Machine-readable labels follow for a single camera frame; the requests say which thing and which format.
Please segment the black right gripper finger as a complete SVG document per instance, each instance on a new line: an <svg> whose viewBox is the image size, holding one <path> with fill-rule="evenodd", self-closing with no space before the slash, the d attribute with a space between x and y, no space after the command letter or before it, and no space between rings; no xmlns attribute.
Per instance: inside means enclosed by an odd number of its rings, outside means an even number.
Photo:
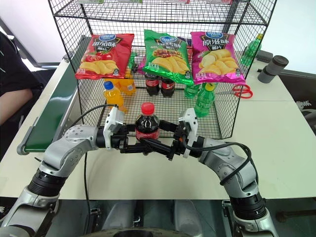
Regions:
<svg viewBox="0 0 316 237"><path fill-rule="evenodd" d="M142 152L144 155L148 155L149 153L156 152L156 153L166 156L167 158L173 158L173 152L172 152L171 147L162 143L159 140L141 139L140 144L145 146Z"/></svg>
<svg viewBox="0 0 316 237"><path fill-rule="evenodd" d="M179 135L179 125L174 124L165 120L160 120L159 121L159 128L167 131L167 132L172 132L174 135Z"/></svg>

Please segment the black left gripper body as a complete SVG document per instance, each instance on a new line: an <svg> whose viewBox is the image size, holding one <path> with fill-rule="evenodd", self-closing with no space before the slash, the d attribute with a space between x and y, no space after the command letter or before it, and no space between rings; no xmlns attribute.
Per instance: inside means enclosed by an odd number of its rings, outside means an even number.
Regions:
<svg viewBox="0 0 316 237"><path fill-rule="evenodd" d="M121 150L128 145L128 128L122 125L113 135L110 136L111 148Z"/></svg>

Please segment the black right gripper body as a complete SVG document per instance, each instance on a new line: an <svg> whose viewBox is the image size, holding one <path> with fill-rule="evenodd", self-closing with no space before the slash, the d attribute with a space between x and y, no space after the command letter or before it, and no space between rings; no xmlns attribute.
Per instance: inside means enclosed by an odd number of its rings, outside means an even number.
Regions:
<svg viewBox="0 0 316 237"><path fill-rule="evenodd" d="M173 134L173 142L170 148L170 152L168 154L168 160L172 161L174 155L183 155L186 148L183 145L183 141L182 141L182 135L183 135L183 126L182 125L178 125L175 128L174 134Z"/></svg>

